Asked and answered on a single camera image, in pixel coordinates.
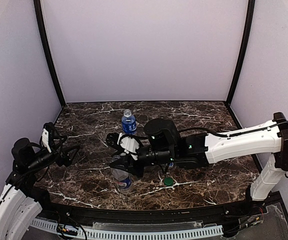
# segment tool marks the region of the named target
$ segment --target plastic bottle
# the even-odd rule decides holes
[[[131,110],[126,109],[122,117],[123,132],[126,134],[136,134],[136,119]]]
[[[162,166],[164,169],[168,166],[168,170],[171,170],[174,167],[174,162],[162,164]]]
[[[120,156],[116,155],[112,160],[115,161],[119,158]],[[134,186],[128,172],[116,168],[111,168],[110,172],[112,173],[117,185],[117,189],[121,194],[129,194],[133,191]]]

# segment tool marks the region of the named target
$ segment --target white wall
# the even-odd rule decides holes
[[[61,106],[45,60],[32,0],[0,0],[0,195],[19,138],[38,141]]]
[[[288,119],[288,0],[256,1],[232,108],[244,127],[272,119],[275,112]],[[288,179],[275,189],[288,210]]]
[[[225,100],[247,0],[43,0],[67,102]]]

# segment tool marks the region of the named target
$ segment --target pepsi label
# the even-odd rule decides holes
[[[127,178],[125,178],[123,181],[115,180],[115,182],[116,182],[117,187],[119,189],[128,189],[131,186],[131,184],[132,184],[131,179],[130,179],[129,176]]]

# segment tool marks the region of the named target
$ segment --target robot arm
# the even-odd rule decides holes
[[[32,220],[50,205],[49,193],[34,187],[35,174],[53,163],[66,167],[72,164],[80,146],[63,147],[66,139],[50,122],[43,127],[39,144],[27,138],[14,144],[13,171],[0,196],[0,240],[22,239]]]
[[[259,177],[246,190],[250,202],[264,201],[288,172],[288,122],[281,112],[263,124],[224,133],[209,130],[210,134],[181,137],[171,120],[160,118],[149,121],[144,132],[149,146],[143,146],[137,136],[107,136],[107,144],[117,149],[114,155],[121,155],[110,164],[111,168],[142,177],[144,168],[151,165],[175,163],[180,168],[194,169],[230,158],[271,153]]]

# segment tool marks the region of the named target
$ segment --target marble table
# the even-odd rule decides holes
[[[137,135],[151,119],[174,121],[178,130],[207,127],[217,132],[236,130],[232,117],[221,101],[142,101],[71,103],[61,112],[56,127],[67,135],[66,145],[80,145],[70,167],[53,164],[36,185],[50,192],[59,204],[109,210],[174,210],[204,207],[245,198],[245,189],[259,175],[251,156],[237,157],[199,169],[175,166],[169,176],[173,187],[163,185],[158,166],[147,167],[143,178],[132,176],[134,191],[120,194],[108,163],[115,151],[105,143],[108,133],[122,131],[124,109],[131,109],[137,121]],[[197,133],[183,133],[182,136]]]

